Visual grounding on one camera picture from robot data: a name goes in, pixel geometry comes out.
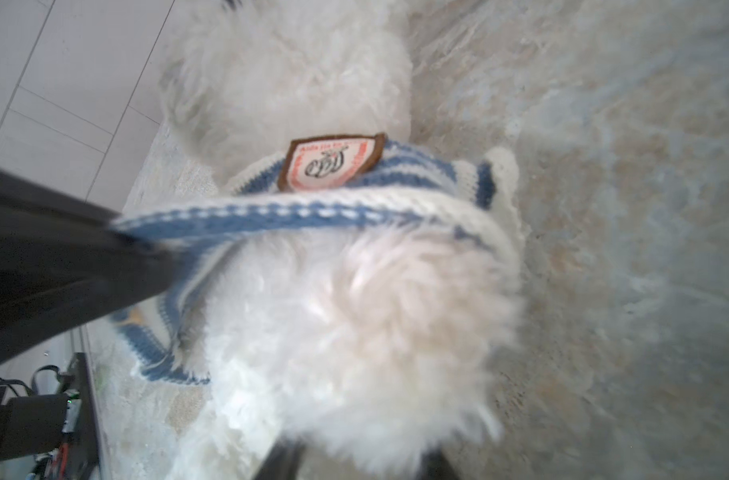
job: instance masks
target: white dog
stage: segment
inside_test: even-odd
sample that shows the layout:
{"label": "white dog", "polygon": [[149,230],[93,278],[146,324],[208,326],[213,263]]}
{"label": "white dog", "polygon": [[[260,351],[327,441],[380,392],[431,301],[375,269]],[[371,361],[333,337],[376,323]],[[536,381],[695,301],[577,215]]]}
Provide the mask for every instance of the white dog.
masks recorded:
{"label": "white dog", "polygon": [[[382,131],[408,140],[405,35],[415,5],[187,2],[162,98],[178,138],[212,166],[217,184],[296,138]],[[487,157],[493,211],[516,228],[513,156],[493,149]],[[206,364],[212,400],[170,478],[244,472],[249,409],[270,412],[251,424],[261,432],[302,439],[376,474],[414,471],[427,450],[456,435],[498,437],[487,362],[514,344],[521,301],[517,248],[497,238],[505,261],[432,225],[246,241],[221,265],[204,323],[189,332],[202,331],[191,356]],[[258,442],[262,452],[247,453],[264,455],[269,437]]]}

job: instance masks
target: dog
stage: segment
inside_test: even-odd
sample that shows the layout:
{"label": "dog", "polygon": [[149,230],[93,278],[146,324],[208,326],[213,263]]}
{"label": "dog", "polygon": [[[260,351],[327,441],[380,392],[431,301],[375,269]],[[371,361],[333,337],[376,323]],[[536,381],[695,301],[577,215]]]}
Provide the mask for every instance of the dog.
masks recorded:
{"label": "dog", "polygon": [[[422,7],[186,0],[160,81],[166,119],[224,195],[293,139],[385,132],[407,142],[405,38]],[[318,178],[340,168],[343,151],[327,153],[307,168]],[[513,154],[494,148],[485,161],[497,187],[491,228],[514,231]],[[516,345],[523,301],[521,245],[496,238],[506,259],[432,224],[245,240],[187,326],[188,361],[208,372],[212,398],[168,478],[245,475],[245,458],[280,434],[376,475],[414,473],[456,436],[499,438],[488,365]]]}

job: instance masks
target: knitted fabric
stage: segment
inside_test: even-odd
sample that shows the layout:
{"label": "knitted fabric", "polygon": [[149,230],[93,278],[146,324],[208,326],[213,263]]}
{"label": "knitted fabric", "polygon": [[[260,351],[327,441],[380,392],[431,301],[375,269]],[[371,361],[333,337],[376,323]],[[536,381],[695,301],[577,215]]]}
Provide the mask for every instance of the knitted fabric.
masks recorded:
{"label": "knitted fabric", "polygon": [[[505,234],[485,211],[495,187],[487,162],[444,162],[406,144],[388,141],[367,173],[344,187],[279,193],[284,157],[264,158],[232,179],[232,197],[210,198],[124,216],[112,224],[123,234],[164,245],[178,257],[176,279],[165,293],[111,315],[150,380],[201,384],[206,375],[186,364],[180,333],[218,262],[246,236],[271,230],[436,225],[470,238],[518,271]],[[511,278],[511,289],[518,280]]]}

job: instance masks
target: logo on patch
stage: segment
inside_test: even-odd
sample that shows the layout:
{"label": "logo on patch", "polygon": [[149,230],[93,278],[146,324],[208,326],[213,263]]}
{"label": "logo on patch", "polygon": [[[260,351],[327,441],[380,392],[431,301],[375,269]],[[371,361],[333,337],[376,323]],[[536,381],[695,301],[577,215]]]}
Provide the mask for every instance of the logo on patch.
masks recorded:
{"label": "logo on patch", "polygon": [[373,168],[383,154],[386,135],[334,135],[293,140],[278,186],[281,191],[340,187]]}

